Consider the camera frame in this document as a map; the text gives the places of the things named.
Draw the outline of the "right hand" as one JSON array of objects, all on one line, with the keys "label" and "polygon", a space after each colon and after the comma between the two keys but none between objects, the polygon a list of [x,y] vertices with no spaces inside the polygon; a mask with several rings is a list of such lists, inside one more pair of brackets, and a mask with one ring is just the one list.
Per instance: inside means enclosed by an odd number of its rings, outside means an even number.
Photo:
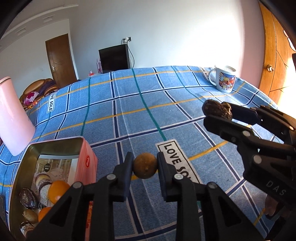
[{"label": "right hand", "polygon": [[[276,208],[278,206],[278,202],[274,200],[271,196],[267,195],[265,199],[265,215],[274,216],[276,213]],[[295,217],[295,211],[289,211],[285,209],[281,214],[280,217],[283,218],[290,218]]]}]

